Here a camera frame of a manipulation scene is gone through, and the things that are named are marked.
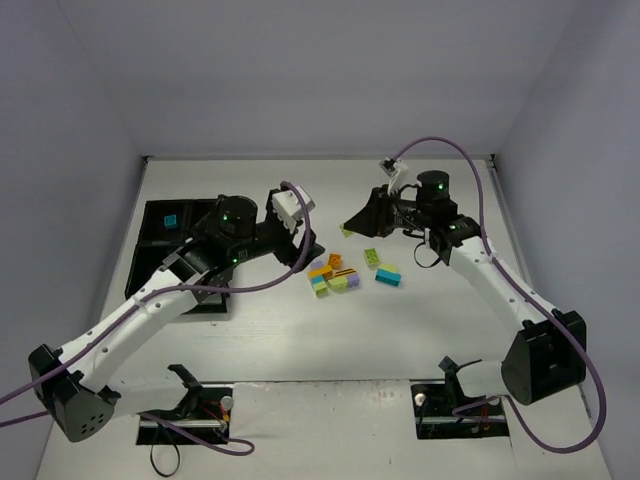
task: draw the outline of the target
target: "yellow lego brick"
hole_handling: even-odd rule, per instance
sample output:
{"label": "yellow lego brick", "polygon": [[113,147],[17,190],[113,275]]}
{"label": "yellow lego brick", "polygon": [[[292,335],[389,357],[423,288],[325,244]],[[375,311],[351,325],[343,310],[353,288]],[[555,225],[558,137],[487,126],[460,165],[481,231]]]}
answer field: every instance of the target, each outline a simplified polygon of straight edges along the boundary
{"label": "yellow lego brick", "polygon": [[342,264],[342,256],[337,253],[330,253],[328,264],[331,265],[331,268],[337,270]]}
{"label": "yellow lego brick", "polygon": [[341,277],[343,275],[351,275],[352,273],[357,273],[353,268],[345,268],[344,270],[338,270],[337,272],[333,272],[333,277]]}
{"label": "yellow lego brick", "polygon": [[345,276],[332,278],[328,283],[329,286],[335,290],[346,290],[349,286],[349,282]]}
{"label": "yellow lego brick", "polygon": [[320,275],[322,275],[325,279],[333,277],[333,268],[331,268],[331,265],[325,265],[322,268],[309,272],[310,279],[313,277],[318,277]]}
{"label": "yellow lego brick", "polygon": [[398,268],[394,267],[393,265],[389,265],[388,263],[381,263],[380,265],[378,265],[378,269],[386,270],[387,272],[391,273],[398,273]]}

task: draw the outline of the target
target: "cyan lego brick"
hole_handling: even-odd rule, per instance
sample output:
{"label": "cyan lego brick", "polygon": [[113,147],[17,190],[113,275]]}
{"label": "cyan lego brick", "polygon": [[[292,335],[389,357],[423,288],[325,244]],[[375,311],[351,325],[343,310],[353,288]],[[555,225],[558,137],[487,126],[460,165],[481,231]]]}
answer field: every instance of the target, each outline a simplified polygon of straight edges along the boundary
{"label": "cyan lego brick", "polygon": [[166,215],[164,217],[164,228],[166,228],[167,230],[173,230],[174,228],[178,228],[178,216]]}
{"label": "cyan lego brick", "polygon": [[347,286],[349,288],[354,288],[354,287],[357,287],[358,285],[360,285],[360,277],[358,276],[357,273],[352,273],[350,275],[347,275]]}
{"label": "cyan lego brick", "polygon": [[380,269],[376,272],[376,280],[378,282],[386,283],[387,285],[393,285],[394,287],[400,285],[401,278],[402,276],[399,273],[392,273]]}

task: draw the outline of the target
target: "purple lego brick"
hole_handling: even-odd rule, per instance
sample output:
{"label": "purple lego brick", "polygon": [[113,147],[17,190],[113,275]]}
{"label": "purple lego brick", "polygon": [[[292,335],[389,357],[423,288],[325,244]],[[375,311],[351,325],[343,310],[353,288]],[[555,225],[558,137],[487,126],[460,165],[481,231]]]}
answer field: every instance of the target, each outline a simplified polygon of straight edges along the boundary
{"label": "purple lego brick", "polygon": [[360,285],[360,277],[357,273],[347,275],[347,286],[349,288],[357,287],[358,285]]}

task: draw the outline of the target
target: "robotic arm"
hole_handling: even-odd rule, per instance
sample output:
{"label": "robotic arm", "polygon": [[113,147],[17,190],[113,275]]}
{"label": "robotic arm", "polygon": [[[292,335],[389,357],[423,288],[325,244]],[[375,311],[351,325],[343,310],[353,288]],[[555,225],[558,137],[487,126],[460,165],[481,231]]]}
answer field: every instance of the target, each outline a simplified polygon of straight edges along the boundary
{"label": "robotic arm", "polygon": [[[296,187],[306,209],[313,201]],[[224,286],[242,263],[269,253],[301,270],[324,253],[310,231],[310,248],[293,243],[302,225],[302,207],[291,190],[271,190],[266,218],[256,223],[258,207],[249,198],[219,196],[212,210],[193,228],[191,238],[171,253],[149,281],[107,318],[82,336],[52,350],[41,345],[29,356],[34,380],[77,356],[87,344],[114,329],[86,355],[37,387],[36,395],[72,442],[97,433],[113,417],[148,410],[188,415],[199,403],[202,385],[183,365],[168,365],[157,378],[131,377],[123,365],[167,323],[201,303],[209,292],[198,286]],[[189,289],[171,287],[189,286]],[[167,293],[146,301],[151,292]]]}
{"label": "robotic arm", "polygon": [[[396,160],[381,162],[392,180],[406,172],[398,164],[403,165]],[[428,245],[439,260],[478,291],[513,337],[502,362],[479,361],[461,368],[448,357],[443,360],[440,367],[454,405],[507,394],[529,405],[582,382],[586,376],[584,361],[567,338],[517,293],[514,284],[535,296],[584,348],[586,325],[580,315],[560,312],[502,262],[500,268],[514,282],[509,283],[493,262],[497,254],[491,241],[482,237],[478,223],[458,213],[458,205],[449,196],[447,173],[422,172],[413,187],[417,189],[415,200],[402,199],[404,188],[398,189],[397,183],[395,188],[391,183],[373,188],[366,206],[344,228],[367,237],[387,237],[396,229],[419,231],[425,241],[428,232]]]}

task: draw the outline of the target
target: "gray wall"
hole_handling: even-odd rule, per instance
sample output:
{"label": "gray wall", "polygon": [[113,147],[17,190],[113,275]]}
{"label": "gray wall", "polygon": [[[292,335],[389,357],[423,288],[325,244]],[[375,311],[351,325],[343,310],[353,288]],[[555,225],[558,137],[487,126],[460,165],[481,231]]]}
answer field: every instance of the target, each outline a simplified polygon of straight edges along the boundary
{"label": "gray wall", "polygon": [[638,25],[637,1],[582,1],[498,163],[536,288],[588,322],[615,479],[640,470]]}
{"label": "gray wall", "polygon": [[[138,152],[56,2],[0,13],[0,393],[26,357],[97,320],[140,178]],[[0,418],[42,407],[32,393]],[[33,478],[51,421],[0,430],[0,476]]]}
{"label": "gray wall", "polygon": [[221,156],[496,152],[576,3],[60,0],[143,153]]}

